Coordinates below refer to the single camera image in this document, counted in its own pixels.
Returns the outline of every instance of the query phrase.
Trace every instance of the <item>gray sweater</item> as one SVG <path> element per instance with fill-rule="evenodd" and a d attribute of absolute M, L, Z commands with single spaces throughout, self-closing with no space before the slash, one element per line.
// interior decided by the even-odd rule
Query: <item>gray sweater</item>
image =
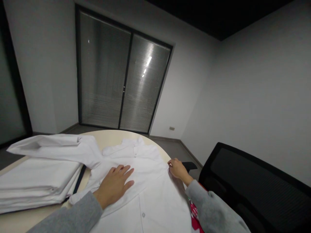
<path fill-rule="evenodd" d="M 196 180 L 188 186 L 186 194 L 198 209 L 199 221 L 205 233 L 250 233 L 236 212 L 215 193 L 204 190 Z M 101 214 L 100 204 L 89 192 L 72 208 L 63 207 L 55 211 L 28 232 L 85 233 L 99 221 Z"/>

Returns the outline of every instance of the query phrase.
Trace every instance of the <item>white table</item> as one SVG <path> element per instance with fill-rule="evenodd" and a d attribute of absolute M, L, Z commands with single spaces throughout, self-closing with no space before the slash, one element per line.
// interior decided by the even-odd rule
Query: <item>white table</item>
<path fill-rule="evenodd" d="M 170 157 L 168 154 L 154 141 L 146 138 L 145 136 L 123 131 L 123 130 L 99 130 L 88 133 L 83 133 L 82 135 L 93 135 L 97 141 L 98 147 L 102 150 L 107 146 L 116 146 L 121 144 L 122 139 L 137 139 L 142 137 L 146 145 L 156 145 L 159 149 L 160 155 L 164 162 L 168 162 Z M 0 175 L 8 172 L 10 169 L 16 167 L 28 157 L 25 156 L 5 169 L 0 171 Z M 84 172 L 83 178 L 79 185 L 78 191 L 83 190 L 90 178 L 90 170 L 87 168 Z M 6 213 L 0 215 L 0 232 L 26 232 L 31 227 L 39 223 L 41 220 L 46 218 L 48 215 L 53 213 L 55 210 L 59 209 L 62 205 L 49 205 L 31 210 L 24 210 L 15 213 Z"/>

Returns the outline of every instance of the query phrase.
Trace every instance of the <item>floor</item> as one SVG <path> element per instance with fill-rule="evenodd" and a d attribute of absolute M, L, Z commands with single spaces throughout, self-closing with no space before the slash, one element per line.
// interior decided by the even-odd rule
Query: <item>floor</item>
<path fill-rule="evenodd" d="M 81 134 L 91 131 L 97 131 L 97 130 L 103 130 L 102 128 L 97 127 L 90 127 L 90 126 L 81 126 L 77 125 L 76 127 L 70 129 L 69 131 L 65 132 L 67 134 Z M 179 141 L 171 141 L 171 140 L 164 140 L 164 139 L 153 139 L 155 143 L 157 143 L 160 147 L 165 150 L 165 152 L 173 159 L 177 158 L 178 160 L 182 162 L 193 162 L 198 169 L 191 170 L 189 174 L 196 180 L 199 179 L 199 175 L 201 172 L 201 167 L 199 164 L 196 163 L 196 161 L 189 155 L 187 150 L 183 147 L 183 145 Z M 11 163 L 15 162 L 16 160 L 19 160 L 23 156 L 21 155 L 15 155 L 11 154 L 9 152 L 6 152 L 7 148 L 0 149 L 0 170 L 5 168 L 6 166 L 10 165 Z"/>

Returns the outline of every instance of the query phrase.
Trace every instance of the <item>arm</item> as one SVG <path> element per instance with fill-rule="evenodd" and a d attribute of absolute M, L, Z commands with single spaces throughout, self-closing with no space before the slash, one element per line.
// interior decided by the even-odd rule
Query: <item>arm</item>
<path fill-rule="evenodd" d="M 119 200 L 134 184 L 134 181 L 125 184 L 134 171 L 129 168 L 129 165 L 111 168 L 93 194 L 88 192 L 70 209 L 63 207 L 52 213 L 28 232 L 89 232 L 99 221 L 103 209 Z"/>
<path fill-rule="evenodd" d="M 98 222 L 103 209 L 91 192 L 88 192 L 79 202 L 67 209 L 63 207 L 28 232 L 89 232 Z"/>
<path fill-rule="evenodd" d="M 212 191 L 194 180 L 178 159 L 170 160 L 170 172 L 187 186 L 186 194 L 198 209 L 204 232 L 248 232 L 244 220 Z"/>

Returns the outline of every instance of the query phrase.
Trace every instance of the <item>right hand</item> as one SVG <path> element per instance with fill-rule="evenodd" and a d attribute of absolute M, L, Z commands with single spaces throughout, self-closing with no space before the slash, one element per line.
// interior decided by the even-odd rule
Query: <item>right hand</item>
<path fill-rule="evenodd" d="M 112 167 L 101 182 L 98 190 L 93 193 L 102 209 L 105 209 L 107 206 L 119 200 L 134 184 L 134 181 L 129 181 L 125 184 L 127 178 L 129 178 L 134 171 L 134 168 L 129 170 L 130 167 L 130 165 L 125 167 L 119 165 L 117 168 Z"/>
<path fill-rule="evenodd" d="M 171 159 L 167 164 L 169 165 L 169 171 L 172 175 L 181 179 L 186 186 L 193 181 L 193 178 L 188 174 L 185 166 L 177 158 Z"/>

